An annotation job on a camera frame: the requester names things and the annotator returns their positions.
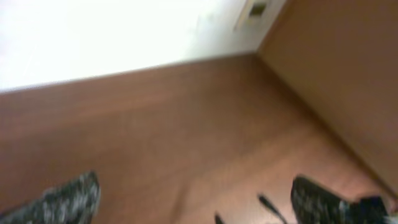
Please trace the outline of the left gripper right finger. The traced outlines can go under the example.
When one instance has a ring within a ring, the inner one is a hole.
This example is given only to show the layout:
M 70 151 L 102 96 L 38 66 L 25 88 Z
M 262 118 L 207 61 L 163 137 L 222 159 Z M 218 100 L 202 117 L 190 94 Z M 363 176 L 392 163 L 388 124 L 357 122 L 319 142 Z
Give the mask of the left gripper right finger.
M 299 224 L 346 223 L 346 202 L 305 176 L 292 182 L 290 201 Z

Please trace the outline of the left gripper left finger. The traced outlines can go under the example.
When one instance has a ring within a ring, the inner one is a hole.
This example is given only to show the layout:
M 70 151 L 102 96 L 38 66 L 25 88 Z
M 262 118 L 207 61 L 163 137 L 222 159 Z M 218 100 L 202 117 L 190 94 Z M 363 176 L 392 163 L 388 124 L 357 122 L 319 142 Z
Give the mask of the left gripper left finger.
M 35 200 L 1 213 L 1 224 L 91 223 L 101 200 L 101 187 L 94 171 L 47 189 Z

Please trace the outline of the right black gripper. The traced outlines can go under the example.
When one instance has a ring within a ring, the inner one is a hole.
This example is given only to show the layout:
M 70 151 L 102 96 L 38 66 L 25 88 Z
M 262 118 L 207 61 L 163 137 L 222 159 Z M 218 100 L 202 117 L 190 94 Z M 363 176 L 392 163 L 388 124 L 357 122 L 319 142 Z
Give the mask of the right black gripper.
M 351 223 L 397 224 L 397 212 L 388 212 L 382 197 L 362 197 L 351 206 Z

